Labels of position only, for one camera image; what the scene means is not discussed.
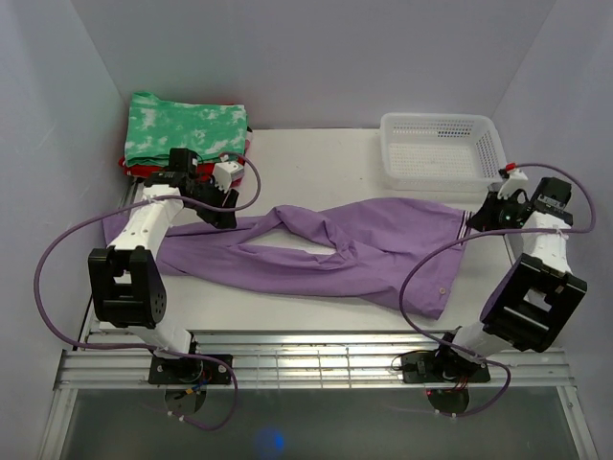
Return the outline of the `purple trousers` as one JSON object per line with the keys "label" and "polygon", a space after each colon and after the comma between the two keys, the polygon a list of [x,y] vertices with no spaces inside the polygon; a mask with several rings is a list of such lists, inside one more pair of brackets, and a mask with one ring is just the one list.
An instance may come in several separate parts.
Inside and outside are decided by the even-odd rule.
{"label": "purple trousers", "polygon": [[172,227],[156,257],[164,275],[266,294],[359,298],[437,320],[465,254],[469,211],[438,202],[379,197],[323,211],[279,205],[235,229]]}

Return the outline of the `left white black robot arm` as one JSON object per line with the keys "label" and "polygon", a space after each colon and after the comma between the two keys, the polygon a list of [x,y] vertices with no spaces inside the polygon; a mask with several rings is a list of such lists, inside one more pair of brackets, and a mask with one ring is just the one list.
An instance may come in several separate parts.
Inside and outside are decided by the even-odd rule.
{"label": "left white black robot arm", "polygon": [[88,257],[97,318],[138,335],[159,357],[177,352],[170,371],[182,382],[201,376],[203,360],[190,351],[192,334],[165,317],[167,293],[156,256],[185,207],[217,229],[234,228],[236,217],[229,210],[237,204],[234,185],[243,174],[240,161],[224,155],[210,173],[200,175],[194,151],[172,149],[169,164],[145,180],[141,206],[130,212],[119,236]]}

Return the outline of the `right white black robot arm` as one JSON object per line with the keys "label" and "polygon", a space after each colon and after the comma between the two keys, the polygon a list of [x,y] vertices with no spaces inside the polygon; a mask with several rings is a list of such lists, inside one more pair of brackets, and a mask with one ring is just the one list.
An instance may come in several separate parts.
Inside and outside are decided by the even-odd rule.
{"label": "right white black robot arm", "polygon": [[432,368],[443,380],[470,379],[484,358],[515,349],[543,352],[559,335],[583,299],[587,284],[566,257],[573,217],[566,206],[572,186],[544,177],[532,195],[516,179],[488,193],[469,228],[485,232],[523,230],[523,251],[486,301],[479,319],[444,335]]}

